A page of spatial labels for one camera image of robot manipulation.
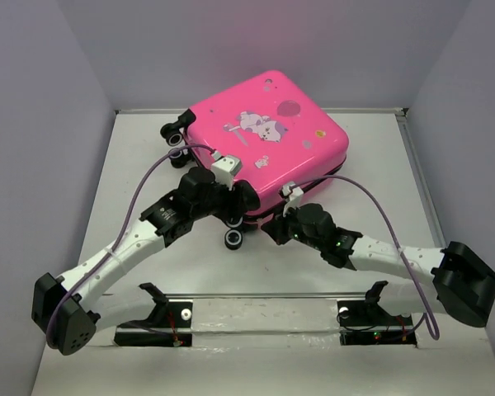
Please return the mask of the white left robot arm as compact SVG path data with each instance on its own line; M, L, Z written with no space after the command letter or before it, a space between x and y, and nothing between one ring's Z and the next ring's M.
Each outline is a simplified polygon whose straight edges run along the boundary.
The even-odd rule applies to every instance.
M68 356L79 351L106 322L100 298L148 257L189 233L197 220L214 216L235 225L260 207L248 181L227 186L209 169L193 167L178 187L126 220L116 240L60 276L45 273L34 285L31 318L49 347Z

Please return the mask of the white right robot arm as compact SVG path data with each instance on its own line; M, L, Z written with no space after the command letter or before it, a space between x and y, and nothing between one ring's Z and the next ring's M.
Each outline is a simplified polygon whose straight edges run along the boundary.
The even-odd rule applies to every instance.
M278 245L290 240L317 250L329 265L407 279L406 285L376 281L366 292L363 313L372 323L390 316L448 314L473 327L487 325L495 301L495 271L464 243L444 248L397 247L336 226L319 204L274 215L262 231Z

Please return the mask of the pink hard-shell suitcase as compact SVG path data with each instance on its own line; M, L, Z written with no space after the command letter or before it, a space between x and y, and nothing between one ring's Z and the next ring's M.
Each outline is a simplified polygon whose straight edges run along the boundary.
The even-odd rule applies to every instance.
M243 234L259 228L285 202L281 188L306 181L304 192L318 189L319 177L332 175L347 158L347 133L283 73L271 70L200 101L165 124L160 135L171 147L174 167L193 161L210 170L218 150L242 162L234 182L249 182L260 208L241 222L226 224L225 245L234 250Z

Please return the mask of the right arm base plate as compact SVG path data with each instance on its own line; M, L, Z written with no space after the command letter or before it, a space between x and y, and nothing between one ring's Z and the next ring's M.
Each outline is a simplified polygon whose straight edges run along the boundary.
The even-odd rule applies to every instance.
M364 299L337 303L336 320L342 346L417 345L410 317L392 316L380 307L380 293L388 281L375 282Z

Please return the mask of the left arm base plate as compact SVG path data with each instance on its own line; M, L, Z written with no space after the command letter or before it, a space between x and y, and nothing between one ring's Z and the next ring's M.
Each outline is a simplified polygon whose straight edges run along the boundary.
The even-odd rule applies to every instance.
M123 323L115 330L118 347L191 347L191 299L169 299L152 283L139 286L154 302L148 317Z

